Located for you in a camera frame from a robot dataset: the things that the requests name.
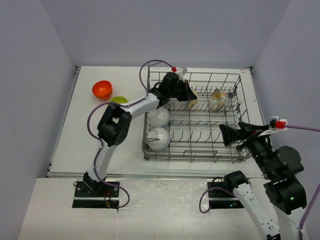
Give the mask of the floral patterned bowl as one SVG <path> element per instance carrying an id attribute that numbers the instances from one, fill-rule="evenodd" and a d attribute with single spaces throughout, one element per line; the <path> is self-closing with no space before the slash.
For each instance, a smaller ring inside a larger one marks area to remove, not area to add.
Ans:
<path id="1" fill-rule="evenodd" d="M 227 103 L 228 98 L 224 91 L 216 88 L 211 95 L 210 103 L 213 111 L 221 110 Z"/>

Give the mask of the lime green bowl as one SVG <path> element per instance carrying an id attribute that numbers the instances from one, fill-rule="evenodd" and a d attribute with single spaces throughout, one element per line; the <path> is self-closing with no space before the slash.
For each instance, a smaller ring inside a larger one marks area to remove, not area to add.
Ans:
<path id="1" fill-rule="evenodd" d="M 128 100 L 124 96 L 114 96 L 110 100 L 110 102 L 118 103 L 118 104 L 126 104 Z"/>

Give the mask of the orange bowl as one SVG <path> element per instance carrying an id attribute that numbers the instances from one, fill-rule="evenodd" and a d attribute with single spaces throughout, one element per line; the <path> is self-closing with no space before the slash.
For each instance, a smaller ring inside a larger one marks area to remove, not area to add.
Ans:
<path id="1" fill-rule="evenodd" d="M 112 92 L 113 86 L 107 80 L 98 81 L 92 86 L 92 93 L 96 98 L 108 98 Z"/>
<path id="2" fill-rule="evenodd" d="M 92 88 L 94 97 L 100 101 L 106 101 L 111 98 L 113 88 L 111 86 L 98 86 Z"/>

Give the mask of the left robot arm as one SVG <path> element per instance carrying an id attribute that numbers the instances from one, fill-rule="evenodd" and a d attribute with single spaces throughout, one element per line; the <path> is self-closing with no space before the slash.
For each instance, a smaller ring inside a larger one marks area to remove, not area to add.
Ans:
<path id="1" fill-rule="evenodd" d="M 149 89 L 145 96 L 126 105 L 105 103 L 107 108 L 97 125 L 98 134 L 93 136 L 100 141 L 100 147 L 91 169 L 83 176 L 88 193 L 94 197 L 103 193 L 108 165 L 117 146 L 126 139 L 132 120 L 163 107 L 170 99 L 176 99 L 179 102 L 197 99 L 188 80 L 185 79 L 186 72 L 186 68 L 167 72 L 162 81 Z"/>

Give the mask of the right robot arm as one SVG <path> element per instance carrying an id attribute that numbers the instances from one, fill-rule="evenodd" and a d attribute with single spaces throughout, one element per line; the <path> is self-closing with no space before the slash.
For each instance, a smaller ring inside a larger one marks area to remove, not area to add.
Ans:
<path id="1" fill-rule="evenodd" d="M 286 119 L 275 118 L 267 125 L 238 123 L 235 129 L 220 124 L 223 143 L 229 147 L 242 143 L 237 150 L 246 149 L 255 160 L 267 182 L 263 185 L 269 201 L 274 207 L 278 226 L 272 224 L 262 204 L 254 199 L 251 185 L 240 170 L 224 176 L 223 191 L 227 196 L 236 196 L 262 237 L 266 240 L 307 240 L 304 223 L 311 205 L 307 203 L 306 191 L 296 175 L 304 170 L 301 156 L 290 146 L 274 150 L 270 135 L 288 128 Z"/>

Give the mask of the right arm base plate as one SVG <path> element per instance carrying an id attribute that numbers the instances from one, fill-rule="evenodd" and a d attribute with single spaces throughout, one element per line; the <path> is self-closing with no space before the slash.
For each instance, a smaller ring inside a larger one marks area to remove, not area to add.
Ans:
<path id="1" fill-rule="evenodd" d="M 213 180 L 207 182 L 207 188 L 222 188 L 225 189 L 224 179 L 221 177 L 215 177 Z M 214 209 L 243 209 L 244 206 L 236 198 L 228 194 L 227 192 L 214 189 L 208 192 L 208 203 L 211 210 Z"/>

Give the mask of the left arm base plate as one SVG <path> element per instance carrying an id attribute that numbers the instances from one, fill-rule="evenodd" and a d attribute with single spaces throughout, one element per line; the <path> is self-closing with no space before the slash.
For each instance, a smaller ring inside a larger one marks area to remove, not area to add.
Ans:
<path id="1" fill-rule="evenodd" d="M 72 208 L 74 209 L 118 209 L 119 189 L 100 183 L 95 191 L 92 191 L 82 181 L 75 181 Z"/>

